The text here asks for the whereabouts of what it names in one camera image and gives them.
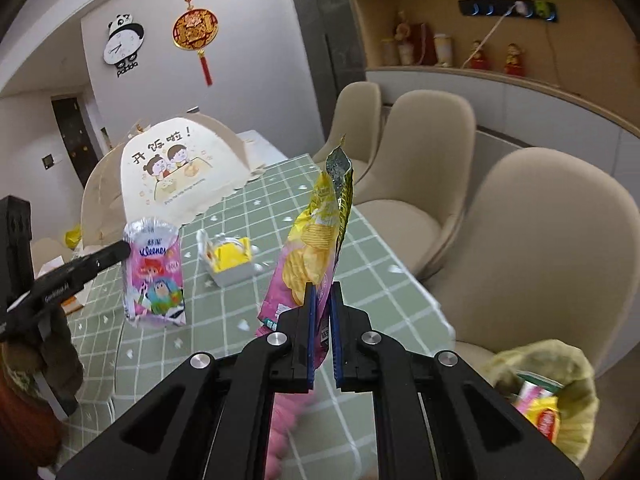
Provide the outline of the pink chip bag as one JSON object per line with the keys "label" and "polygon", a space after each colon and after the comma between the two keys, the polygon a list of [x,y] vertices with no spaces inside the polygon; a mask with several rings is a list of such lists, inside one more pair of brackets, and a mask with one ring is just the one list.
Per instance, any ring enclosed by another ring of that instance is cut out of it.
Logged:
{"label": "pink chip bag", "polygon": [[261,335],[278,329],[280,315],[304,303],[306,286],[317,295],[314,312],[314,365],[320,366],[329,349],[330,296],[352,210],[354,167],[344,148],[326,156],[311,190],[308,206],[295,219],[280,252],[267,295],[258,313]]}

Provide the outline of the pink tissue pack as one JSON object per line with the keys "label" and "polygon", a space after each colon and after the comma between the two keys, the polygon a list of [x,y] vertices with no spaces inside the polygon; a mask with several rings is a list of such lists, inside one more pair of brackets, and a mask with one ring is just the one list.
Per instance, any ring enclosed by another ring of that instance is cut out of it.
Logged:
{"label": "pink tissue pack", "polygon": [[154,327],[186,324],[180,230],[157,218],[125,226],[130,256],[122,263],[127,320]]}

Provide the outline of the yellow biscuit wrapper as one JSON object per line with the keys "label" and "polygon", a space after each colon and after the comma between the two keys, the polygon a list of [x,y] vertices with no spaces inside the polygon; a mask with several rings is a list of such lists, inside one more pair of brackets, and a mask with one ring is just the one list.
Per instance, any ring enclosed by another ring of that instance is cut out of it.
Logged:
{"label": "yellow biscuit wrapper", "polygon": [[552,443],[556,442],[561,422],[556,396],[520,401],[516,408],[543,436]]}

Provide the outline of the white milk pouch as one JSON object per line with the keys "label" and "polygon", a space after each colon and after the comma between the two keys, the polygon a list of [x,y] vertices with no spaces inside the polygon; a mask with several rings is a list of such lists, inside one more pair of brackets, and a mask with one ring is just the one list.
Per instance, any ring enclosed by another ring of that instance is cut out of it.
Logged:
{"label": "white milk pouch", "polygon": [[564,386],[554,379],[533,372],[521,370],[516,377],[522,382],[520,396],[533,394],[534,396],[555,396]]}

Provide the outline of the trash bin with yellow bag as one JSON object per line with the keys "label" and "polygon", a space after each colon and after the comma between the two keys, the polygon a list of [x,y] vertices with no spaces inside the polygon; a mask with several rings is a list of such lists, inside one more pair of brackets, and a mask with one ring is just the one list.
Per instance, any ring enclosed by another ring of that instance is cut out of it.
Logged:
{"label": "trash bin with yellow bag", "polygon": [[582,350],[538,341],[496,354],[480,374],[574,464],[582,462],[599,409],[594,371]]}

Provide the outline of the orange white tissue box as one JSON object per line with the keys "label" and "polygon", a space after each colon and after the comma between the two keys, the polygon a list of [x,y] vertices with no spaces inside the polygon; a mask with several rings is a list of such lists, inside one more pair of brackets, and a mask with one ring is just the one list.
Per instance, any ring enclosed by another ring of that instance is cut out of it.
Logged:
{"label": "orange white tissue box", "polygon": [[[58,240],[45,237],[30,243],[32,252],[32,268],[35,279],[62,278],[64,266],[72,262],[73,252]],[[66,316],[73,315],[85,307],[91,288],[91,283],[87,283],[79,291],[75,292],[70,299],[62,303],[62,308]]]}

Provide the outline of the pink caterpillar toy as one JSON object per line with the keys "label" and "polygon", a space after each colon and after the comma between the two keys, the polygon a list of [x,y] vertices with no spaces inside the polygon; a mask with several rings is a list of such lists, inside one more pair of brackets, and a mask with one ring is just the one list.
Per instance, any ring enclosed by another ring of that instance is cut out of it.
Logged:
{"label": "pink caterpillar toy", "polygon": [[265,479],[277,479],[282,471],[282,460],[288,452],[288,434],[297,426],[299,417],[314,402],[314,390],[307,393],[277,393],[274,396]]}

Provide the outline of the small white yellow toy box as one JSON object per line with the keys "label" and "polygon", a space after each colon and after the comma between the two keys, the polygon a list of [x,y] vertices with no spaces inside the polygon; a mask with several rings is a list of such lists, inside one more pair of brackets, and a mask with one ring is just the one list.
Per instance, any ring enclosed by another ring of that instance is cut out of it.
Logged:
{"label": "small white yellow toy box", "polygon": [[238,284],[255,274],[252,243],[247,236],[210,238],[205,230],[198,230],[196,241],[198,255],[218,287]]}

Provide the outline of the green checkered tablecloth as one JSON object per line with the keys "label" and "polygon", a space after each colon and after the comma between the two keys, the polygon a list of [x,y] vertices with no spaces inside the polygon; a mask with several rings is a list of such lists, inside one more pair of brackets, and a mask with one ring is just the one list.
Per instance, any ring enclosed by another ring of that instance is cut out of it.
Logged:
{"label": "green checkered tablecloth", "polygon": [[[217,358],[240,351],[258,329],[257,313],[288,231],[308,205],[318,167],[307,155],[270,166],[181,231],[186,325],[139,328],[126,321],[122,271],[111,268],[91,284],[70,331],[85,381],[58,458],[67,462],[145,393],[197,351]],[[198,256],[196,236],[247,236],[259,270],[219,287]],[[358,211],[349,217],[336,268],[346,304],[367,312],[372,327],[406,349],[432,354],[454,343],[436,300]],[[370,396],[337,390],[324,363],[314,398],[300,416],[282,463],[287,479],[357,479],[376,463]]]}

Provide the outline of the beige chair middle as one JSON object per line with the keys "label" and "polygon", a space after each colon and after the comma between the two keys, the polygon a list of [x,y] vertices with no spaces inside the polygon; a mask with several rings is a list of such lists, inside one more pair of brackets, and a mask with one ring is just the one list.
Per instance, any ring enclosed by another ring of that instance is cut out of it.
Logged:
{"label": "beige chair middle", "polygon": [[356,185],[358,212],[415,276],[435,270],[457,233],[475,138],[468,100],[407,92],[390,109],[378,154]]}

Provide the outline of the beige chair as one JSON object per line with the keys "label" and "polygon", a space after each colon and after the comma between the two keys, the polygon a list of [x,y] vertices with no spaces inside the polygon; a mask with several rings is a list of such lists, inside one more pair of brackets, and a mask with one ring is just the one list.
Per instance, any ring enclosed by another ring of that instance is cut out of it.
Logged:
{"label": "beige chair", "polygon": [[480,352],[556,339],[593,367],[608,354],[639,286],[639,209],[589,162],[523,148],[478,188],[427,288]]}
{"label": "beige chair", "polygon": [[435,270],[457,233],[475,138],[468,100],[407,92],[390,109],[378,154],[356,185],[358,212],[415,276]]}
{"label": "beige chair", "polygon": [[328,140],[312,160],[324,167],[330,151],[342,144],[354,167],[354,183],[358,183],[375,159],[382,131],[380,87],[369,81],[348,84],[337,98]]}

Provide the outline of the beige chair far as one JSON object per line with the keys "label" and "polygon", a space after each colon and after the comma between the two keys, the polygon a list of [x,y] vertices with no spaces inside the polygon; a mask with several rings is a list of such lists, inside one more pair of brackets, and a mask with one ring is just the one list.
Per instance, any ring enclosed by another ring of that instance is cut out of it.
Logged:
{"label": "beige chair far", "polygon": [[324,167],[330,151],[342,144],[354,167],[354,183],[358,183],[375,159],[382,131],[380,87],[369,81],[348,84],[337,98],[328,140],[312,160]]}

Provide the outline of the mesh food cover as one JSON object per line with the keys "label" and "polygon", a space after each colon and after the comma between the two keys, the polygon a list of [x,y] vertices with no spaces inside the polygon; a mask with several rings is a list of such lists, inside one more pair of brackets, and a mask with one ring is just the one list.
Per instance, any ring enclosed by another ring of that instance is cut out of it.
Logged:
{"label": "mesh food cover", "polygon": [[80,210],[84,247],[112,244],[126,224],[157,218],[184,226],[265,168],[257,146],[201,113],[159,122],[96,164]]}

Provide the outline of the beige chair near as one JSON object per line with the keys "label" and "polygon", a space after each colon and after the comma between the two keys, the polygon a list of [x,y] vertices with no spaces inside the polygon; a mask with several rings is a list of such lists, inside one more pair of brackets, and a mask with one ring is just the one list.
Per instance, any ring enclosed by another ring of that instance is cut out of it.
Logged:
{"label": "beige chair near", "polygon": [[639,286],[639,209],[589,162],[523,148],[478,188],[427,288],[480,352],[556,339],[593,367],[608,354]]}

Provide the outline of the red figurine left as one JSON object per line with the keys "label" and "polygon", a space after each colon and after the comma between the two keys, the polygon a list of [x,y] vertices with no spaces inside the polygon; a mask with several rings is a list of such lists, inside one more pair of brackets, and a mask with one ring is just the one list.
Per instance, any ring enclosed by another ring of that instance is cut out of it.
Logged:
{"label": "red figurine left", "polygon": [[471,57],[468,64],[471,70],[489,70],[490,64],[484,51],[484,44],[480,40],[475,40],[472,44]]}

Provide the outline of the red figurine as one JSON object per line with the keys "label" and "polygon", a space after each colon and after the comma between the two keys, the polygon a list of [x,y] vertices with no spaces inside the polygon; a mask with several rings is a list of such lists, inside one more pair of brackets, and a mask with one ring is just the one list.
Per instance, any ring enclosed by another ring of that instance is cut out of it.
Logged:
{"label": "red figurine", "polygon": [[514,77],[524,77],[523,50],[517,44],[509,44],[506,48],[506,62],[504,72]]}
{"label": "red figurine", "polygon": [[490,64],[484,51],[484,44],[480,40],[475,40],[472,44],[471,57],[468,64],[471,70],[489,70]]}

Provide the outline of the red figurine right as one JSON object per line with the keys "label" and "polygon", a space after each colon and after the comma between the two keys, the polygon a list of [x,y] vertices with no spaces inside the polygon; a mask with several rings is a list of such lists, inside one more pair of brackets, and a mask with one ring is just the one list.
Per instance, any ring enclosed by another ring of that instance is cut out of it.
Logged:
{"label": "red figurine right", "polygon": [[506,62],[504,72],[514,77],[524,77],[523,50],[517,44],[509,44],[506,48]]}

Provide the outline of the red chinese knot ornament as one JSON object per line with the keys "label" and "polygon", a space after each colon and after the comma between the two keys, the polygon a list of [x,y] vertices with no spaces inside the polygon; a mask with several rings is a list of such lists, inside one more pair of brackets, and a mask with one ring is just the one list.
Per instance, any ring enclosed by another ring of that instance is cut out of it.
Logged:
{"label": "red chinese knot ornament", "polygon": [[206,86],[211,87],[214,81],[205,48],[217,37],[219,21],[213,11],[194,6],[193,0],[184,0],[184,2],[186,10],[172,25],[172,41],[180,50],[195,52],[198,55]]}

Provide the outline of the wooden shelf cabinet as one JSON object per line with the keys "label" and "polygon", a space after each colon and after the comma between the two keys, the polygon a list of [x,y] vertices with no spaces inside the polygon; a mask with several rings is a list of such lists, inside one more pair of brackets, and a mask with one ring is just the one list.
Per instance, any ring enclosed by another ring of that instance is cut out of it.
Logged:
{"label": "wooden shelf cabinet", "polygon": [[[639,34],[614,0],[546,0],[559,21],[463,16],[459,0],[350,0],[366,75],[386,103],[413,89],[460,94],[486,131],[628,170],[639,151]],[[480,40],[489,70],[471,70]],[[523,50],[524,77],[504,72]]]}

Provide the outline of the black power strip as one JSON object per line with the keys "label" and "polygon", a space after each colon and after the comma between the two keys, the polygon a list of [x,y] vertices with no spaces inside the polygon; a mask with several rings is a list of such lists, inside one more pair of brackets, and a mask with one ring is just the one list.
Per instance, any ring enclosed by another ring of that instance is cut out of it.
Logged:
{"label": "black power strip", "polygon": [[548,23],[559,21],[556,5],[546,0],[459,0],[458,7],[463,16],[505,16]]}

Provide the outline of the panda wall clock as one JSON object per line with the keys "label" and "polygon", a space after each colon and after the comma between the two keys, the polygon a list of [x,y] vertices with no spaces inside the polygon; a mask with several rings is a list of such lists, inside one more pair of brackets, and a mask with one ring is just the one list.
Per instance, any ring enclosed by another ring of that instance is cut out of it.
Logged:
{"label": "panda wall clock", "polygon": [[116,77],[138,66],[138,53],[144,41],[144,28],[130,13],[117,14],[108,24],[103,61],[116,70]]}

